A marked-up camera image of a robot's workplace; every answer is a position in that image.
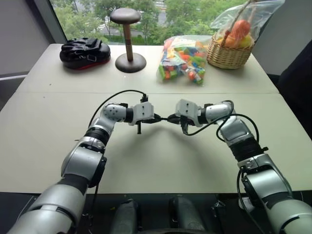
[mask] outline plastic bag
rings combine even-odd
[[[221,44],[228,34],[225,47],[229,48],[253,46],[259,37],[261,27],[284,2],[285,0],[258,1],[246,3],[247,6],[243,4],[227,9],[210,24],[211,28],[219,29],[214,38]]]
[[[186,75],[192,82],[202,84],[209,39],[210,36],[184,35],[165,40],[158,77],[166,81]]]

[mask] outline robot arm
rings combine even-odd
[[[182,99],[176,105],[175,115],[181,117],[183,128],[185,122],[183,123],[182,117],[192,120],[197,127],[221,118],[216,124],[221,126],[220,133],[230,147],[241,172],[246,174],[242,182],[252,204],[265,208],[277,234],[282,231],[286,234],[312,233],[312,208],[293,199],[287,180],[269,155],[264,153],[264,149],[242,120],[237,116],[230,116],[224,123],[231,110],[231,103],[226,101],[201,108]]]
[[[106,144],[116,122],[135,125],[153,119],[154,107],[143,102],[127,108],[126,104],[108,103],[85,135],[67,155],[61,167],[62,179],[46,189],[23,214],[9,234],[75,233],[85,203],[87,188],[96,186],[104,172]]]

